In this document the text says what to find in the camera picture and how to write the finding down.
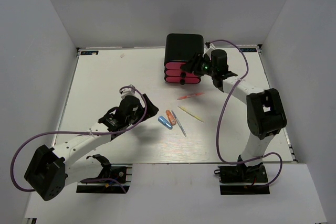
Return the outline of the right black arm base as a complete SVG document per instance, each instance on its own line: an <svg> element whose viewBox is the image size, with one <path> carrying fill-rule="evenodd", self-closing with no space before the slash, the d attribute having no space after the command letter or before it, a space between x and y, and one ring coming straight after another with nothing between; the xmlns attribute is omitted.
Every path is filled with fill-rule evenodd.
<svg viewBox="0 0 336 224"><path fill-rule="evenodd" d="M219 178L221 195L269 195L270 190L263 163L247 167L245 164L219 166L214 170Z"/></svg>

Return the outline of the clear blue ballpoint pen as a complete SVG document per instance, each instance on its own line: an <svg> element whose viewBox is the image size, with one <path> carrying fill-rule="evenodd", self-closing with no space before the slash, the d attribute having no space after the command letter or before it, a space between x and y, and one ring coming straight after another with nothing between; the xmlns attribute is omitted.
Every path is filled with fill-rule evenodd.
<svg viewBox="0 0 336 224"><path fill-rule="evenodd" d="M184 128L182 127L182 125L181 125L179 119L177 118L176 114L174 113L173 110L171 110L171 113L172 113L172 115L174 116L174 119L176 120L176 123L178 124L178 126L179 126L180 130L182 131L183 135L184 135L185 137L187 137L186 132L185 132Z"/></svg>

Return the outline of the orange double-ended marker pen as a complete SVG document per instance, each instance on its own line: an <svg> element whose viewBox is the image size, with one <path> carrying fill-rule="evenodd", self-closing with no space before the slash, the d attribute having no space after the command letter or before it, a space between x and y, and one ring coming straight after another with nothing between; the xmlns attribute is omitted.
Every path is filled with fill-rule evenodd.
<svg viewBox="0 0 336 224"><path fill-rule="evenodd" d="M177 100L179 101L179 100L189 99L189 98L197 97L197 96L200 96L200 95L204 95L204 92L198 92L198 93L194 93L194 94L184 95L182 97L177 98Z"/></svg>

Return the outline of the yellow thin highlighter pen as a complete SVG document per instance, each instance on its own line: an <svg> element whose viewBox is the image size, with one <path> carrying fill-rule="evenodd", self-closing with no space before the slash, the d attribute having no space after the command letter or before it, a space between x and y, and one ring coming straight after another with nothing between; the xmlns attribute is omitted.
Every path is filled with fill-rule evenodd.
<svg viewBox="0 0 336 224"><path fill-rule="evenodd" d="M199 117L197 116L196 114L192 113L191 111L187 110L185 107L182 107L180 105L177 106L179 109L181 109L182 111L184 111L185 113L187 113L188 115L192 116L193 118L197 119L198 121L200 122L203 122L204 121Z"/></svg>

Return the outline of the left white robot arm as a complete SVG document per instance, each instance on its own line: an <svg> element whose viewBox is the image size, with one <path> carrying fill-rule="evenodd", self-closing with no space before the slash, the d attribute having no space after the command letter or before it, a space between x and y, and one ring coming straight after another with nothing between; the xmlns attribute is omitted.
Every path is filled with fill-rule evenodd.
<svg viewBox="0 0 336 224"><path fill-rule="evenodd" d="M145 105L134 95L126 95L118 107L108 110L89 131L51 148L40 146L28 165L26 181L43 200L55 198L66 185L79 180L75 174L78 160L158 113L159 109L146 94L141 99Z"/></svg>

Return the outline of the blue translucent correction tape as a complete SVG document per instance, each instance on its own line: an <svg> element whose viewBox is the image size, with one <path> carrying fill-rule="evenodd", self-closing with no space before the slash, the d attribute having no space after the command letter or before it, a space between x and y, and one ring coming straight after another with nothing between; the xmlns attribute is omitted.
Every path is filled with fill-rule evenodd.
<svg viewBox="0 0 336 224"><path fill-rule="evenodd" d="M158 121L163 125L165 126L167 129L169 130L172 130L173 129L173 126L172 124L163 116L159 116L158 117Z"/></svg>

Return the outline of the orange translucent correction tape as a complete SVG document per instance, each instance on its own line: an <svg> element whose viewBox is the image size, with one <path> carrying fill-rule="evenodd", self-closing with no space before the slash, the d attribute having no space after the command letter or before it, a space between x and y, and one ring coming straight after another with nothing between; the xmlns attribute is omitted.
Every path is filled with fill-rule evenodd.
<svg viewBox="0 0 336 224"><path fill-rule="evenodd" d="M166 110L166 116L172 126L176 125L176 119L170 110Z"/></svg>

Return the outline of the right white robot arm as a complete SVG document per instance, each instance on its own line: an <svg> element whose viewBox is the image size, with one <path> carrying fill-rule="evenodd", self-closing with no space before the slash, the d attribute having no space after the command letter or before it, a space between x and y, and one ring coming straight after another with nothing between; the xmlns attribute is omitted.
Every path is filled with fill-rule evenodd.
<svg viewBox="0 0 336 224"><path fill-rule="evenodd" d="M212 50L210 56L195 54L190 61L181 65L181 70L199 77L210 76L218 90L227 92L223 111L232 96L246 105L250 130L247 144L237 162L225 163L239 165L238 177L245 182L250 181L256 175L255 167L259 167L262 158L267 156L265 151L269 143L287 125L278 90L264 90L245 82L244 77L239 78L229 70L227 53L221 49Z"/></svg>

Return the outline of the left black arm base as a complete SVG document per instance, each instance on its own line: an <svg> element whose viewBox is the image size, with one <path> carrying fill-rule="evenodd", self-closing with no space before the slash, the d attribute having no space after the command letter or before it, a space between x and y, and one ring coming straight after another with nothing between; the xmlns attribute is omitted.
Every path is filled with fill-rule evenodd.
<svg viewBox="0 0 336 224"><path fill-rule="evenodd" d="M76 193L82 194L126 194L131 185L132 165L112 164L106 157L95 154L85 158L98 174L77 183Z"/></svg>

